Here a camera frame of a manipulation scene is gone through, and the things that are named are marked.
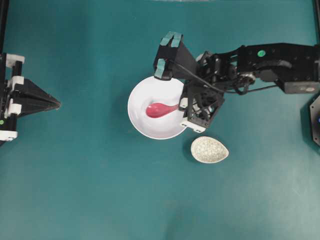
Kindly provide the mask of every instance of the teal table surface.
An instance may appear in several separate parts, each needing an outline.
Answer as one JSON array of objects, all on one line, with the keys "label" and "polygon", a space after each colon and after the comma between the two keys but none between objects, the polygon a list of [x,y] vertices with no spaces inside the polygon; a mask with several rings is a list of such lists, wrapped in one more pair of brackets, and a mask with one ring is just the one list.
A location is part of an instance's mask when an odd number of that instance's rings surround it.
[{"label": "teal table surface", "polygon": [[12,0],[4,51],[62,107],[19,119],[0,148],[1,240],[320,238],[313,95],[226,95],[201,134],[229,149],[218,164],[193,159],[190,129],[153,140],[132,126],[129,94],[168,31],[195,57],[317,43],[312,0]]}]

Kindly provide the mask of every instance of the pink plastic spoon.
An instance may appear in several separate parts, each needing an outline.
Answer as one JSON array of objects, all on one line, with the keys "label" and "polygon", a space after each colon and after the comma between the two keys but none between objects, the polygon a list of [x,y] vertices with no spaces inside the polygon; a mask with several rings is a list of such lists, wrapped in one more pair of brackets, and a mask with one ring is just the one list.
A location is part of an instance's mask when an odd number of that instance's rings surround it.
[{"label": "pink plastic spoon", "polygon": [[178,107],[179,107],[179,104],[174,106],[168,106],[168,105],[156,102],[156,103],[150,104],[146,108],[145,113],[148,117],[156,119],[177,110]]}]

